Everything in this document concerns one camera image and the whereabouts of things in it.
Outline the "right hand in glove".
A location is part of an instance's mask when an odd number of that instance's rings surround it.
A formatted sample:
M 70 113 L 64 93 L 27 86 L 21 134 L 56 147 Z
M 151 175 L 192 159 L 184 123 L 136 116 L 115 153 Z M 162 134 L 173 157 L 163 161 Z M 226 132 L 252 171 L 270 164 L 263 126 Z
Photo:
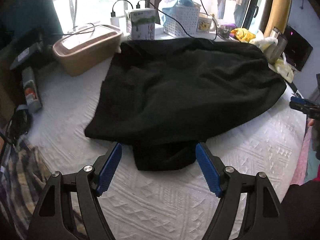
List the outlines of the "right hand in glove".
M 308 122 L 308 126 L 311 127 L 315 124 L 315 119 L 310 119 Z

